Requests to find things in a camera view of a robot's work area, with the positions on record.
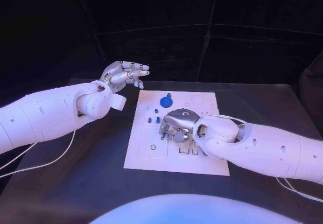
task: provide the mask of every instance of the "robotic hand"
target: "robotic hand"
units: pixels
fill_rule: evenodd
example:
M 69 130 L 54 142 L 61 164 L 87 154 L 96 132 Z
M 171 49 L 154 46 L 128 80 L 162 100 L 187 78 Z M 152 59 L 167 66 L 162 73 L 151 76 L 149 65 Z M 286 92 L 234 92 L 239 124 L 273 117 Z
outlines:
M 169 127 L 177 131 L 174 135 L 168 134 Z M 178 143 L 191 135 L 208 157 L 226 159 L 259 174 L 323 184 L 321 141 L 223 115 L 206 114 L 200 118 L 187 109 L 164 116 L 159 134 Z
M 125 83 L 142 89 L 138 77 L 148 73 L 146 65 L 115 61 L 97 81 L 35 92 L 0 108 L 0 154 L 70 133 L 110 107 L 120 111 L 125 98 L 115 92 Z

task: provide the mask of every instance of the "metal hand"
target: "metal hand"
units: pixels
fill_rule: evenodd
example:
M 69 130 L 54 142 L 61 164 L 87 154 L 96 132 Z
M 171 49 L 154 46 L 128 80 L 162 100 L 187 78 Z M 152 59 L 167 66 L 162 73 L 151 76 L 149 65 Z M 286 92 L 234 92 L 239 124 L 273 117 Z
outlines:
M 118 92 L 125 83 L 132 83 L 135 87 L 142 89 L 142 81 L 139 76 L 149 74 L 149 67 L 146 65 L 115 61 L 103 70 L 99 80 L 107 84 L 112 92 Z
M 159 124 L 159 134 L 174 142 L 182 143 L 188 140 L 188 134 L 193 133 L 193 126 L 200 116 L 187 109 L 177 109 L 167 113 Z M 177 131 L 174 135 L 168 134 L 168 128 Z

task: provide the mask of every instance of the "table surface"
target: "table surface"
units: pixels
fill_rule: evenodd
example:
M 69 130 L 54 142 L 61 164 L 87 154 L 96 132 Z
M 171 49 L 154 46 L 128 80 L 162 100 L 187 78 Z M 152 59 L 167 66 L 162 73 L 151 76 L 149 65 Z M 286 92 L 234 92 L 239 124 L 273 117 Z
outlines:
M 89 82 L 71 79 L 70 84 Z M 214 92 L 220 114 L 319 139 L 288 85 L 144 82 L 145 90 Z M 302 223 L 323 222 L 323 204 L 285 190 L 273 177 L 229 163 L 230 176 L 123 169 L 139 89 L 126 85 L 122 111 L 76 130 L 73 144 L 51 165 L 12 175 L 0 196 L 1 223 L 87 223 L 125 203 L 161 194 L 203 194 L 256 205 Z M 70 134 L 38 143 L 18 168 L 51 161 Z M 323 197 L 323 186 L 291 180 L 295 189 Z

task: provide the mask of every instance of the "small blue part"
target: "small blue part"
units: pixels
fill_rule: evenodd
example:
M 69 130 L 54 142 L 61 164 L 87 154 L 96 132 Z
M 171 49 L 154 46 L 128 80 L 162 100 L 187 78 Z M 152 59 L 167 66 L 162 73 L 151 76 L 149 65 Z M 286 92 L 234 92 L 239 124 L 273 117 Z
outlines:
M 167 96 L 159 99 L 159 106 L 167 108 L 172 105 L 171 95 L 167 93 Z

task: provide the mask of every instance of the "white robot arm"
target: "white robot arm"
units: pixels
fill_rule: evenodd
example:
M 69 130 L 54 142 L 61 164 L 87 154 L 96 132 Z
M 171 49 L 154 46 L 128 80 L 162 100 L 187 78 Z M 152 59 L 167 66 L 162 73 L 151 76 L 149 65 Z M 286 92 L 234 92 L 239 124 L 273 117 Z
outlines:
M 164 116 L 159 134 L 178 143 L 191 134 L 208 157 L 226 159 L 259 174 L 323 184 L 323 142 L 237 121 L 240 125 L 230 117 L 206 114 L 200 118 L 193 111 L 177 109 Z M 169 126 L 177 130 L 174 135 L 167 135 Z
M 115 92 L 125 83 L 142 89 L 138 76 L 148 73 L 146 65 L 115 61 L 99 81 L 35 92 L 0 108 L 0 154 L 70 133 L 100 119 L 110 107 L 120 111 L 125 98 Z

